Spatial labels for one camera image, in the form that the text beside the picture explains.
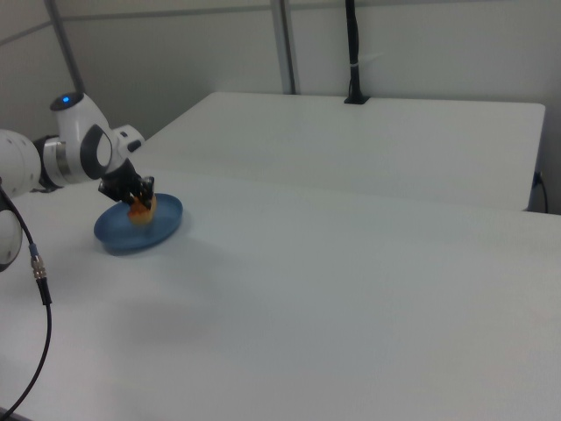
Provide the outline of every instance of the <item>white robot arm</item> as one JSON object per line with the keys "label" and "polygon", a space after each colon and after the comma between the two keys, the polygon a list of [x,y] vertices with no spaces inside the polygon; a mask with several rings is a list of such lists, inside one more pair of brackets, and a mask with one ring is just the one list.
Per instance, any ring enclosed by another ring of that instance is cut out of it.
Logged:
{"label": "white robot arm", "polygon": [[[111,130],[105,116],[82,93],[59,96],[51,110],[58,136],[31,142],[21,134],[0,130],[0,184],[8,197],[101,178],[99,190],[106,196],[127,203],[136,197],[150,209],[153,178],[141,178],[128,160],[145,142],[140,133],[129,125]],[[21,227],[0,197],[0,272],[16,259],[21,242]]]}

